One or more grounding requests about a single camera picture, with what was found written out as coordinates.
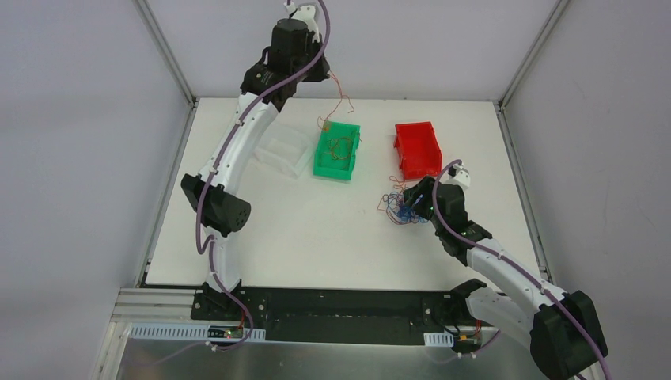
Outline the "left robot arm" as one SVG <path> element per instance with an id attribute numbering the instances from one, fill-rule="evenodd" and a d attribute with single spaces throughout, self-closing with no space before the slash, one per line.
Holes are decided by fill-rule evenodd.
<path id="1" fill-rule="evenodd" d="M 210 307 L 222 320 L 234 319 L 241 299 L 232 293 L 241 282 L 231 235 L 248 221 L 251 204 L 237 196 L 241 175 L 263 133 L 275 121 L 301 82 L 328 79 L 324 56 L 328 36 L 314 18 L 297 14 L 273 27 L 271 43 L 244 74 L 237 107 L 226 133 L 196 175 L 180 187 L 196 213 L 195 243 L 207 255 L 205 284 L 217 291 Z"/>

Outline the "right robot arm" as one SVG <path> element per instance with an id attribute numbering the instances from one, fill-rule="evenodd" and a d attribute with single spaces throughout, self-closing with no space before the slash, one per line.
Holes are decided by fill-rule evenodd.
<path id="1" fill-rule="evenodd" d="M 592 299 L 569 293 L 531 273 L 465 210 L 464 189 L 424 177 L 402 192 L 405 208 L 434 226 L 443 249 L 498 289 L 465 283 L 449 303 L 450 317 L 466 325 L 474 319 L 493 325 L 529 350 L 549 379 L 580 376 L 594 365 L 606 378 L 608 347 Z"/>

